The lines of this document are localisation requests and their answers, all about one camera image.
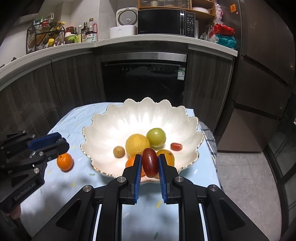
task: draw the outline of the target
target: bowl on shelf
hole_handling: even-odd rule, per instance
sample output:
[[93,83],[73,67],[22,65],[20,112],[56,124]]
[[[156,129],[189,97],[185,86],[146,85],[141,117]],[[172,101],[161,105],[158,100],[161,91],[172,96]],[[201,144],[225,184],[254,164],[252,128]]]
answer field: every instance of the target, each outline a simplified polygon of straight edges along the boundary
[[[197,161],[197,148],[204,139],[197,131],[197,117],[188,117],[184,106],[172,107],[168,100],[155,103],[150,98],[141,102],[127,99],[121,106],[110,104],[104,114],[94,114],[92,125],[83,128],[85,143],[81,150],[91,159],[92,167],[112,177],[122,175],[128,155],[116,158],[113,149],[125,148],[126,140],[132,134],[146,133],[152,128],[161,128],[166,133],[166,142],[162,149],[170,150],[175,156],[175,168],[178,172]],[[181,151],[172,151],[170,144],[181,143]],[[157,178],[144,176],[141,182],[159,182]]]
[[199,12],[205,12],[205,13],[210,14],[210,11],[206,8],[203,8],[203,7],[193,7],[192,10],[199,11]]

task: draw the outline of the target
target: light blue tablecloth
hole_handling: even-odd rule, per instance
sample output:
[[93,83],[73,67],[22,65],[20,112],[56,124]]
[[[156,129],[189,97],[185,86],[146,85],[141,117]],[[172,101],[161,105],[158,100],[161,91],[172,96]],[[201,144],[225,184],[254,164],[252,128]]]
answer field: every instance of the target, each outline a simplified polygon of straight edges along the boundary
[[[70,111],[49,132],[59,132],[67,139],[70,144],[68,153],[74,159],[74,167],[64,173],[58,168],[56,160],[49,161],[44,174],[45,184],[21,204],[20,219],[30,236],[34,236],[83,186],[89,184],[96,188],[111,180],[95,171],[90,159],[80,149],[80,145],[85,142],[82,128],[90,126],[92,116],[95,113],[104,113],[109,104],[78,107]],[[192,109],[187,109],[187,113],[188,116],[194,116]],[[220,186],[205,140],[198,152],[200,157],[197,162],[181,171],[180,175],[200,186]],[[178,205],[163,203],[159,184],[141,185],[138,203],[134,206],[124,205],[122,218],[123,241],[178,241]]]

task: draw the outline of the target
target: built-in dishwasher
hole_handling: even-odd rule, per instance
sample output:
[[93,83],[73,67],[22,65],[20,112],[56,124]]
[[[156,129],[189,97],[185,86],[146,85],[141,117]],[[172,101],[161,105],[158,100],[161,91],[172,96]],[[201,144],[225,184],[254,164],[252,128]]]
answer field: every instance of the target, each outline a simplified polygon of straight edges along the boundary
[[107,102],[137,102],[150,97],[182,105],[187,55],[134,52],[102,56],[102,74]]

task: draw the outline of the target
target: green fruit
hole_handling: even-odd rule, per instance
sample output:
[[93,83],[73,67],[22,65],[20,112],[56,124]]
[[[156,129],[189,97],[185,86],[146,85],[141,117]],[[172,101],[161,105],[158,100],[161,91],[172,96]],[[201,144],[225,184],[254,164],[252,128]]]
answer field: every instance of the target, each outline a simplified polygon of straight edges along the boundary
[[150,145],[153,147],[161,147],[166,141],[165,132],[161,128],[153,128],[147,132],[146,137],[148,138]]

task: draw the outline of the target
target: orange warning sticker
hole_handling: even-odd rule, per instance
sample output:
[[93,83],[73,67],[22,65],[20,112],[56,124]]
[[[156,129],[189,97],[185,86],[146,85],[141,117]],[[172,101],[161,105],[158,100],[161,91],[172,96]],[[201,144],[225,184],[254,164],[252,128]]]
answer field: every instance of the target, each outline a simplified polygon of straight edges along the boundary
[[237,9],[235,8],[235,4],[232,4],[231,6],[230,6],[230,11],[231,12],[235,12]]

